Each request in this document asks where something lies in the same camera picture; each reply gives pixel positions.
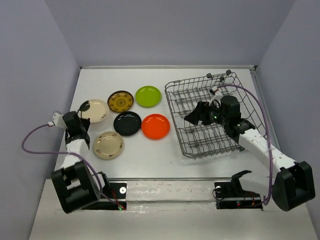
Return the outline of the cream plate with black blot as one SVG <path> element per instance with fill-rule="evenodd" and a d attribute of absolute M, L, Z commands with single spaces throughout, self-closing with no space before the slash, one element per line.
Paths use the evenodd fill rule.
<path fill-rule="evenodd" d="M 83 102 L 79 109 L 78 115 L 82 119 L 87 119 L 90 123 L 98 123 L 104 120 L 110 112 L 107 103 L 100 99 L 89 99 Z"/>

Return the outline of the brown yellow patterned plate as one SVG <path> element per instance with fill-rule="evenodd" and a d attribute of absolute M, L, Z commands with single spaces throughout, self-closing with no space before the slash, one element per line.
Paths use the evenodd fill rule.
<path fill-rule="evenodd" d="M 109 96 L 107 105 L 115 113 L 126 112 L 134 105 L 134 97 L 128 91 L 119 90 Z"/>

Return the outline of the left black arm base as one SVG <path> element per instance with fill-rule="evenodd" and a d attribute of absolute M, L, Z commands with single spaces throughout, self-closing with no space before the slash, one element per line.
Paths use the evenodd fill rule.
<path fill-rule="evenodd" d="M 125 211 L 127 209 L 127 182 L 111 181 L 110 186 L 110 190 L 107 190 L 106 187 L 103 188 L 103 194 L 106 195 L 110 201 L 102 196 L 98 202 L 86 206 L 82 210 Z"/>

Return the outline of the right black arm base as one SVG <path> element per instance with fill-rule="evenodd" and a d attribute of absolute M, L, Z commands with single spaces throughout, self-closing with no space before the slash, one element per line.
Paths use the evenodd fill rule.
<path fill-rule="evenodd" d="M 250 170 L 235 173 L 230 181 L 215 182 L 212 196 L 218 210 L 263 209 L 259 194 L 243 190 L 240 179 L 250 174 Z"/>

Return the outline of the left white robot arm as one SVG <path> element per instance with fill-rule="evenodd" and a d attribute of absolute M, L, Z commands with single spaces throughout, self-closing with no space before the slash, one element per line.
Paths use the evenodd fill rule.
<path fill-rule="evenodd" d="M 90 120 L 70 111 L 65 114 L 55 112 L 52 122 L 65 130 L 66 151 L 59 153 L 65 157 L 59 169 L 51 174 L 51 180 L 63 211 L 70 214 L 108 196 L 111 185 L 100 180 L 84 158 L 90 149 Z"/>

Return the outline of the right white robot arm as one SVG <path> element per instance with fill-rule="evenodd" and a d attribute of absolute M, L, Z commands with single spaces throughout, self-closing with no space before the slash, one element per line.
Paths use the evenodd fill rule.
<path fill-rule="evenodd" d="M 231 177 L 230 190 L 235 196 L 253 192 L 263 197 L 263 204 L 270 200 L 288 212 L 316 196 L 312 167 L 297 162 L 274 147 L 256 127 L 242 118 L 240 103 L 234 96 L 223 96 L 215 101 L 199 101 L 195 109 L 184 117 L 192 125 L 221 125 L 226 135 L 249 151 L 268 170 L 269 176 L 255 175 L 243 170 Z"/>

